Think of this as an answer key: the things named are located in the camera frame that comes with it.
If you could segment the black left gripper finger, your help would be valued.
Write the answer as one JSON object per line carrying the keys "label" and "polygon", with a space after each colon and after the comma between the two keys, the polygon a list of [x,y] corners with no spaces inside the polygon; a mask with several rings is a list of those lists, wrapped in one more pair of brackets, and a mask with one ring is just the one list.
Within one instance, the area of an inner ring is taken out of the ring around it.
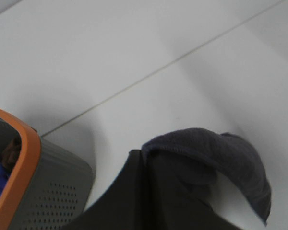
{"label": "black left gripper finger", "polygon": [[107,191],[65,230],[237,230],[191,194],[162,155],[132,150]]}

